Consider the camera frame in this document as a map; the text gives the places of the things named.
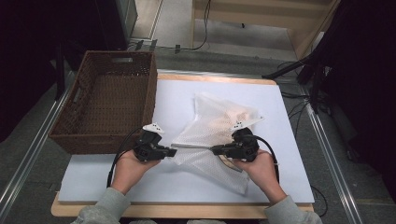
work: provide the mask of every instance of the plastic bag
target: plastic bag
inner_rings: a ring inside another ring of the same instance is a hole
[[[210,93],[195,94],[195,117],[185,130],[172,141],[173,144],[212,147],[233,141],[230,128],[237,122],[257,117],[257,110],[220,99]],[[245,193],[248,174],[235,171],[205,148],[179,148],[171,159],[178,165],[184,164],[202,171],[225,186]]]

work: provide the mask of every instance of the wicker basket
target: wicker basket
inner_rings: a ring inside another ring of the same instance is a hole
[[[117,152],[151,123],[157,76],[151,52],[87,51],[49,138],[70,154]]]

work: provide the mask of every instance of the floor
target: floor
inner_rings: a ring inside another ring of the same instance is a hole
[[[285,62],[296,61],[291,43],[283,29],[250,25],[242,28],[240,24],[213,21],[209,21],[207,25],[207,40],[201,49],[183,50],[175,54],[173,49],[159,48],[159,46],[172,48],[177,44],[189,47],[191,21],[187,18],[190,20],[191,17],[189,15],[190,1],[166,0],[161,4],[158,4],[161,1],[157,0],[146,1],[153,1],[152,5],[157,9],[161,6],[158,22],[151,26],[152,30],[147,31],[145,35],[134,38],[131,41],[130,50],[134,50],[135,43],[141,39],[144,39],[147,45],[150,45],[151,40],[157,39],[155,52],[159,69],[206,71],[261,78],[261,75],[268,75],[282,68],[286,65]],[[203,42],[204,36],[204,23],[196,21],[195,47]],[[142,50],[149,50],[149,48],[143,46]],[[302,94],[304,89],[309,88],[309,85],[297,84],[295,81],[297,73],[298,69],[296,72],[289,72],[276,79],[282,91]],[[23,118],[12,135],[0,143],[0,154],[3,155],[0,157],[1,190],[9,187],[8,183],[18,171],[26,153],[30,151],[30,146],[35,141],[41,124],[54,104],[55,92],[55,87],[49,89]],[[307,109],[309,106],[302,109],[303,104],[300,104],[302,101],[301,98],[284,97],[288,112],[293,108],[294,111],[301,111],[290,119],[290,125],[296,134],[296,142],[304,167],[313,186],[312,190],[316,198],[314,208],[318,214],[323,215],[323,222],[395,223],[396,204],[389,197],[381,176],[367,164],[348,159],[346,145],[332,122],[331,116],[320,110],[318,119],[330,142],[347,188],[357,205],[361,220],[351,220],[348,217],[322,143],[313,126],[312,113]],[[0,223],[70,223],[74,220],[73,217],[54,217],[50,213],[53,198],[61,186],[70,155],[50,139],[45,139],[32,159],[35,162],[23,180],[24,184],[18,189],[18,197],[11,199],[13,203],[12,206],[6,208],[7,211],[4,207],[0,207],[1,214],[7,214],[4,217],[0,216]]]

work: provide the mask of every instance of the cable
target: cable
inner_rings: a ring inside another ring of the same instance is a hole
[[[299,115],[298,118],[297,118],[296,129],[295,129],[295,131],[294,131],[294,139],[297,139],[297,131],[298,131],[299,123],[300,123],[300,118],[301,118],[301,115],[303,114],[304,108],[305,108],[308,104],[309,104],[309,102],[307,102],[307,103],[303,106],[303,108],[301,108],[301,110],[300,110],[300,115]]]
[[[280,68],[282,65],[287,64],[287,63],[296,63],[296,62],[290,61],[290,62],[280,63],[280,64],[277,66],[276,71],[279,71],[279,68]],[[294,73],[298,76],[298,73],[297,73],[296,69],[293,69],[293,71],[294,71]]]
[[[315,188],[315,187],[312,186],[312,185],[309,185],[309,186],[311,186],[312,189],[316,190],[316,191],[320,194],[320,196],[323,197],[323,201],[324,201],[324,204],[325,204],[326,207],[325,207],[324,212],[323,212],[322,214],[320,214],[319,216],[320,216],[320,217],[324,217],[324,216],[326,215],[327,211],[329,210],[329,205],[327,204],[327,199],[326,199],[326,197],[324,196],[324,194],[323,194],[322,192],[320,192],[319,189]]]
[[[277,163],[277,159],[276,159],[275,152],[272,150],[270,144],[268,144],[267,141],[265,141],[264,139],[262,139],[261,137],[259,137],[259,136],[257,136],[257,135],[245,134],[244,137],[251,137],[251,138],[254,138],[254,139],[256,139],[256,140],[259,140],[259,141],[263,142],[263,143],[268,147],[268,149],[270,149],[270,152],[271,152],[271,155],[272,155],[272,158],[273,158],[273,161],[274,161],[276,180],[277,180],[277,182],[279,183],[279,169],[278,169],[278,167],[277,167],[277,166],[278,166],[278,163]]]
[[[107,188],[110,187],[110,185],[111,185],[111,179],[112,179],[112,177],[113,177],[114,167],[116,166],[117,161],[120,159],[120,157],[121,157],[125,152],[129,151],[129,149],[123,151],[123,149],[124,149],[126,143],[128,142],[129,138],[132,136],[132,134],[136,133],[136,132],[139,131],[140,129],[142,129],[142,127],[134,129],[133,131],[131,131],[130,133],[128,133],[128,135],[127,135],[127,136],[124,138],[124,140],[122,141],[122,143],[121,143],[121,145],[120,145],[120,147],[119,147],[119,150],[117,151],[116,156],[114,157],[114,161],[113,161],[113,164],[111,165],[110,172],[108,172],[107,185],[106,185]]]
[[[293,93],[289,93],[289,92],[285,92],[285,91],[281,91],[280,92],[282,94],[283,97],[286,98],[309,98],[309,95],[298,95],[298,94],[293,94]]]
[[[295,108],[297,108],[299,105],[301,105],[301,104],[303,104],[303,103],[306,103],[306,101],[301,101],[299,104],[295,105],[295,106],[291,109],[291,111],[290,111],[289,114],[288,114],[289,119],[291,119],[294,115],[300,113],[300,111],[298,111],[298,112],[296,112],[296,113],[290,115],[290,114],[294,111]]]
[[[180,49],[180,48],[156,46],[155,48],[159,48],[159,49],[179,49],[179,50],[198,50],[198,49],[200,49],[205,44],[205,42],[207,40],[207,20],[209,18],[210,2],[211,2],[211,0],[207,1],[206,8],[205,8],[205,13],[204,13],[205,39],[204,39],[204,41],[202,42],[202,44],[199,47],[193,48],[193,49],[186,49],[186,48],[181,48]]]

